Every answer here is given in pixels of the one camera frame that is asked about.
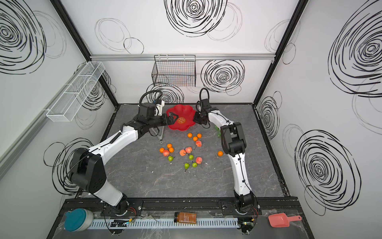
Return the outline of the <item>red flower-shaped fruit bowl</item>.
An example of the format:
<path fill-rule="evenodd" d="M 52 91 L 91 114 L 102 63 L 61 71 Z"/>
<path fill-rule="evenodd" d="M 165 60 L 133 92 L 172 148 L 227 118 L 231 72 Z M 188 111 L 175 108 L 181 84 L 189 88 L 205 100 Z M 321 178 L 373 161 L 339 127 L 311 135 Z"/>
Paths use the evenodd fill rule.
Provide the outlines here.
<path fill-rule="evenodd" d="M 169 125 L 168 128 L 172 130 L 186 131 L 190 127 L 194 126 L 194 116 L 196 111 L 189 105 L 175 105 L 166 111 L 167 116 L 170 113 L 174 113 L 178 116 L 178 119 L 173 125 Z"/>

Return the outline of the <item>green fake grape bunch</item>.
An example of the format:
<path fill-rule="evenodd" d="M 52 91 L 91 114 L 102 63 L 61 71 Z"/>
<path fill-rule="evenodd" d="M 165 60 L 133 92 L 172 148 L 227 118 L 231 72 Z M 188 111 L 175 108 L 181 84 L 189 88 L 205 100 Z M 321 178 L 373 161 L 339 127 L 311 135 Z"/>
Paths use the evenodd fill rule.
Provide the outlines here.
<path fill-rule="evenodd" d="M 215 126 L 215 130 L 216 130 L 216 133 L 217 133 L 217 137 L 221 137 L 221 130 L 220 130 L 220 127 Z"/>

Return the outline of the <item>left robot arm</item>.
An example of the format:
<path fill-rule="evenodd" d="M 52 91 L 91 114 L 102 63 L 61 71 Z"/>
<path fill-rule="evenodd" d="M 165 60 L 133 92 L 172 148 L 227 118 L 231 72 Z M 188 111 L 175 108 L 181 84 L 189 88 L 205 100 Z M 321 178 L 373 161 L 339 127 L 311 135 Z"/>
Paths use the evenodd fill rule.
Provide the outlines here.
<path fill-rule="evenodd" d="M 136 115 L 103 142 L 88 149 L 77 149 L 68 173 L 69 181 L 102 200 L 116 215 L 124 215 L 129 208 L 127 196 L 108 182 L 104 166 L 115 154 L 140 139 L 151 128 L 173 125 L 178 118 L 174 113 L 150 118 Z"/>

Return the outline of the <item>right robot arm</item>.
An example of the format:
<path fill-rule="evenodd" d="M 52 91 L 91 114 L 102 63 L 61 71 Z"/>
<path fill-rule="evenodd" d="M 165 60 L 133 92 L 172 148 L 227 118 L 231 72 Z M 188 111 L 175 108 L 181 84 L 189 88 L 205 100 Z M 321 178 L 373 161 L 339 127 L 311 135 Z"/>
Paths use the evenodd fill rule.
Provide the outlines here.
<path fill-rule="evenodd" d="M 257 207 L 258 201 L 250 187 L 245 165 L 246 139 L 240 122 L 226 118 L 217 108 L 198 110 L 194 116 L 198 124 L 214 124 L 220 128 L 220 140 L 223 152 L 228 156 L 233 177 L 235 209 L 240 214 Z"/>

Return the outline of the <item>metal kitchen tongs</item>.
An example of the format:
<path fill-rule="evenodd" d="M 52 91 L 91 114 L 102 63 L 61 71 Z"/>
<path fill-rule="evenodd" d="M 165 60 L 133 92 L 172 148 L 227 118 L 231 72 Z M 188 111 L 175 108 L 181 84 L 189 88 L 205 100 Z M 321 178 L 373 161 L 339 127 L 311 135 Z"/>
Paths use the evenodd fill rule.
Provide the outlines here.
<path fill-rule="evenodd" d="M 156 135 L 156 137 L 159 139 L 159 143 L 160 144 L 164 143 L 164 140 L 163 140 L 163 138 L 164 138 L 164 129 L 165 129 L 164 126 L 160 126 L 160 127 L 157 128 L 157 135 Z"/>

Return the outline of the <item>pink plastic scoop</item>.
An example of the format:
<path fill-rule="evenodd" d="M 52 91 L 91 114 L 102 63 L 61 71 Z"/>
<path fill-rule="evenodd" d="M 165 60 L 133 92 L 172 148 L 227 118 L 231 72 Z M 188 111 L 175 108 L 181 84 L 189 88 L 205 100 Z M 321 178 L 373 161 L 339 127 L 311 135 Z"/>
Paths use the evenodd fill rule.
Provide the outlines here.
<path fill-rule="evenodd" d="M 286 228 L 290 226 L 290 222 L 301 221 L 301 216 L 288 217 L 285 213 L 273 214 L 268 217 L 269 223 L 273 228 Z"/>

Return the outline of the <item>teal lidded container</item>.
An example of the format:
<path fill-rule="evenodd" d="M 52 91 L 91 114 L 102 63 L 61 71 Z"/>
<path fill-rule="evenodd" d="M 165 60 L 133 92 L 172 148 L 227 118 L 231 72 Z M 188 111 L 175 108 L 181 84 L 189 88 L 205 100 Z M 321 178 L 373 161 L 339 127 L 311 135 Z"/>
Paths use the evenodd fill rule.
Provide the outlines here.
<path fill-rule="evenodd" d="M 90 210 L 78 208 L 65 213 L 64 228 L 69 232 L 80 232 L 88 229 L 94 221 Z"/>

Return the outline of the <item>white mesh wall shelf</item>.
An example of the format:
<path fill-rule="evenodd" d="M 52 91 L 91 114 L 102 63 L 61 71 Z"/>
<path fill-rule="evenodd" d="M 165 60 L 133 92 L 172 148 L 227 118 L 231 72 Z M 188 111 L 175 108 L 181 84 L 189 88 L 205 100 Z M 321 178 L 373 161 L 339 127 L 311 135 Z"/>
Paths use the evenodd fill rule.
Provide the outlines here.
<path fill-rule="evenodd" d="M 46 116 L 53 122 L 71 122 L 81 108 L 98 110 L 104 100 L 98 80 L 104 71 L 105 67 L 99 61 L 82 64 Z"/>

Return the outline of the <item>black mounting rail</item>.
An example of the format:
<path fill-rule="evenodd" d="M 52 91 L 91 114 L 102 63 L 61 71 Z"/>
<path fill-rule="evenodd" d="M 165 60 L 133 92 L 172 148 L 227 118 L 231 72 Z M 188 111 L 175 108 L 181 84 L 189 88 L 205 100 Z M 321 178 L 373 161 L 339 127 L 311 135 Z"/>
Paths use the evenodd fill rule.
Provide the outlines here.
<path fill-rule="evenodd" d="M 129 216 L 140 216 L 142 212 L 193 212 L 211 211 L 223 215 L 244 215 L 256 209 L 255 213 L 261 214 L 263 210 L 300 210 L 301 205 L 296 197 L 260 197 L 255 199 L 251 206 L 245 206 L 234 197 L 217 198 L 126 198 L 122 206 L 110 206 L 97 198 L 67 199 L 61 211 L 71 211 L 84 208 L 93 211 L 105 209 L 107 216 L 122 215 L 126 212 Z"/>

